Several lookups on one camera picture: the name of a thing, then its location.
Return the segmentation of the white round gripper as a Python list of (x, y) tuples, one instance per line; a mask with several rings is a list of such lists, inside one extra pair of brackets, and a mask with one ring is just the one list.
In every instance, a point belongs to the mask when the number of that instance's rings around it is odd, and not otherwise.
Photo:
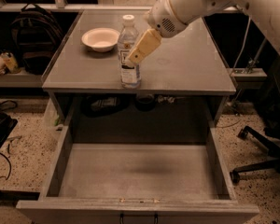
[(136, 38), (125, 64), (140, 64), (160, 46), (161, 37), (170, 38), (181, 33), (206, 10), (207, 0), (158, 0), (147, 13), (147, 23), (151, 28)]

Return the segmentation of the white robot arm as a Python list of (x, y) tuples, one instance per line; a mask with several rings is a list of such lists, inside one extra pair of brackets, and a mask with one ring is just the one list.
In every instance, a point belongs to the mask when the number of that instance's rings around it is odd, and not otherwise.
[(141, 35), (128, 59), (142, 62), (161, 44), (183, 32), (197, 19), (236, 5), (261, 30), (280, 55), (280, 0), (158, 0), (147, 13), (149, 28)]

